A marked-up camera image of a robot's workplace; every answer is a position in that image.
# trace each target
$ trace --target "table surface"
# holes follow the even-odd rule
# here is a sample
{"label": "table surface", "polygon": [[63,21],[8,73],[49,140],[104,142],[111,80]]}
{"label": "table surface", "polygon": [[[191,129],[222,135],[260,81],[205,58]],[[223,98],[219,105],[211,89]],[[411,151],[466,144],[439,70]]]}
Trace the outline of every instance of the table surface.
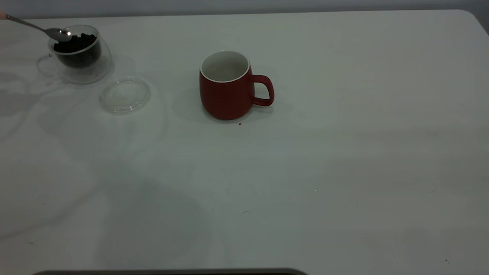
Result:
{"label": "table surface", "polygon": [[[32,22],[96,26],[114,67],[85,86],[39,72],[47,37],[0,22],[0,273],[489,272],[489,37],[471,14]],[[271,107],[203,111],[199,66],[222,49],[272,80]],[[98,93],[122,75],[152,98],[114,116]]]}

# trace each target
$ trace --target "red mug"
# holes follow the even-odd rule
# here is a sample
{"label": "red mug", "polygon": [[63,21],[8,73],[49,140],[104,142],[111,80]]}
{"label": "red mug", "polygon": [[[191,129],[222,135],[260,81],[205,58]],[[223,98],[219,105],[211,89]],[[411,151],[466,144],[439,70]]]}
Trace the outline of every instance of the red mug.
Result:
{"label": "red mug", "polygon": [[[255,97],[254,83],[263,83],[270,99]],[[249,60],[234,51],[208,56],[200,66],[200,99],[213,117],[223,120],[245,115],[251,105],[270,106],[275,95],[270,79],[253,75]]]}

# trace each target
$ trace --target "mug rim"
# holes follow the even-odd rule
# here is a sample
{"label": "mug rim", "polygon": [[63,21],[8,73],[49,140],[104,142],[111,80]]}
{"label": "mug rim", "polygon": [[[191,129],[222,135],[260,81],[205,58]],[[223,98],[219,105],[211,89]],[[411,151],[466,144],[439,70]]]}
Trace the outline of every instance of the mug rim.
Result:
{"label": "mug rim", "polygon": [[54,40],[54,39],[51,38],[47,42],[47,47],[49,48],[49,50],[52,51],[53,53],[57,54],[57,55],[73,55],[73,54],[78,54],[80,52],[84,52],[84,51],[92,48],[99,41],[100,33],[98,32],[98,29],[96,29],[96,28],[94,28],[93,26],[90,26],[90,25],[73,25],[73,26],[66,27],[63,30],[68,30],[69,28],[73,28],[73,27],[89,27],[89,28],[92,28],[97,33],[97,38],[95,39],[95,41],[92,44],[90,44],[90,46],[88,46],[88,47],[86,47],[84,49],[81,49],[79,51],[74,51],[74,52],[58,52],[58,51],[55,51],[53,49],[53,47],[51,47],[51,41],[56,41],[56,40]]}
{"label": "mug rim", "polygon": [[[235,78],[235,79],[232,79],[232,80],[228,80],[228,81],[217,81],[217,80],[213,80],[213,79],[208,78],[208,77],[207,77],[207,76],[204,74],[204,72],[202,71],[202,66],[204,65],[204,62],[205,62],[205,61],[206,61],[206,60],[207,60],[209,57],[211,57],[211,56],[213,56],[213,55],[215,55],[215,54],[218,54],[218,53],[222,53],[222,52],[231,52],[231,53],[237,53],[237,54],[239,54],[239,55],[243,56],[243,57],[246,59],[246,61],[248,62],[248,67],[246,68],[246,71],[245,71],[245,72],[244,72],[242,75],[240,75],[239,77],[237,77],[237,78]],[[220,51],[217,51],[217,52],[215,52],[215,53],[213,53],[213,54],[210,54],[210,55],[208,55],[206,58],[204,58],[204,60],[203,60],[203,61],[202,61],[202,63],[200,64],[200,74],[201,74],[203,77],[205,77],[207,80],[212,81],[212,82],[214,82],[214,83],[231,83],[231,82],[233,82],[233,81],[236,81],[236,80],[239,80],[239,79],[243,78],[243,76],[245,76],[245,75],[246,75],[246,74],[249,72],[250,67],[251,67],[251,64],[250,64],[250,62],[249,62],[249,59],[248,59],[248,58],[247,58],[247,57],[246,57],[244,54],[242,54],[242,53],[240,53],[240,52],[237,52],[237,51],[233,51],[233,50],[220,50]]]}

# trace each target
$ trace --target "spoon handle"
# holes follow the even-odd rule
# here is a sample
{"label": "spoon handle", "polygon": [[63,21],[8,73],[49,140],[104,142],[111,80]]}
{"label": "spoon handle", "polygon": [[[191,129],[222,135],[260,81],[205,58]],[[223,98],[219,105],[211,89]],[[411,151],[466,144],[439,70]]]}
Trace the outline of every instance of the spoon handle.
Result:
{"label": "spoon handle", "polygon": [[19,24],[26,25],[26,26],[29,26],[29,27],[32,27],[32,28],[36,28],[36,29],[38,29],[40,31],[44,31],[44,29],[42,29],[42,28],[40,28],[40,27],[38,27],[38,26],[36,26],[34,24],[28,23],[28,22],[26,22],[24,20],[20,20],[19,18],[10,16],[10,15],[4,13],[4,12],[0,12],[0,20],[2,20],[2,19],[8,19],[10,21],[14,21],[14,22],[17,22]]}

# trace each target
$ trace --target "metal spoon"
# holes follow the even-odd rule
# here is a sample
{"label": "metal spoon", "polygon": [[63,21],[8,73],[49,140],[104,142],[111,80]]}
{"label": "metal spoon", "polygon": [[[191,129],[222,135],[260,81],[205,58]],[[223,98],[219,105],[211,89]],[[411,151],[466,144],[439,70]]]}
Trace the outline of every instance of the metal spoon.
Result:
{"label": "metal spoon", "polygon": [[29,27],[36,28],[38,30],[41,30],[45,34],[47,34],[49,37],[51,37],[52,39],[57,40],[59,42],[68,42],[71,40],[71,33],[69,31],[66,31],[66,30],[62,30],[62,29],[58,29],[58,28],[43,29],[43,28],[40,28],[36,25],[28,23],[24,20],[20,20],[18,18],[10,16],[4,12],[0,12],[0,20],[2,20],[2,19],[8,19],[8,20],[11,20],[11,21],[14,21],[14,22],[17,22],[17,23],[20,23],[20,24],[23,24],[23,25],[26,25]]}

